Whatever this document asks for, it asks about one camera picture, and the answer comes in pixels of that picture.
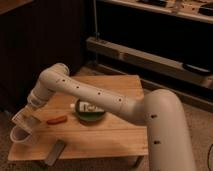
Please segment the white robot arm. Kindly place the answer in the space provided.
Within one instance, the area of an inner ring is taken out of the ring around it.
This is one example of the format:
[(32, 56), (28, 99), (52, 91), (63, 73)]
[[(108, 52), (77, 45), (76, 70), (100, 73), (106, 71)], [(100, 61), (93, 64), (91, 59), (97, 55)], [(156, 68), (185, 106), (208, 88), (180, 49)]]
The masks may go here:
[(56, 92), (92, 103), (134, 125), (145, 124), (150, 171), (196, 171), (185, 112), (172, 91), (157, 89), (133, 99), (76, 81), (65, 64), (56, 63), (40, 73), (27, 102), (38, 109)]

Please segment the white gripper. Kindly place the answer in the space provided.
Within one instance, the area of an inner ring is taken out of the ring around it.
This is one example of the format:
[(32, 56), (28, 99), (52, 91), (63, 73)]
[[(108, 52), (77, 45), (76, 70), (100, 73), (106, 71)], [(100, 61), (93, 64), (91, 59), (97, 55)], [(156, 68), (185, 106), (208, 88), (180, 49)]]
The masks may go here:
[(38, 97), (36, 97), (33, 93), (30, 93), (27, 97), (27, 102), (33, 107), (33, 108), (40, 108), (44, 105), (44, 102), (40, 100)]

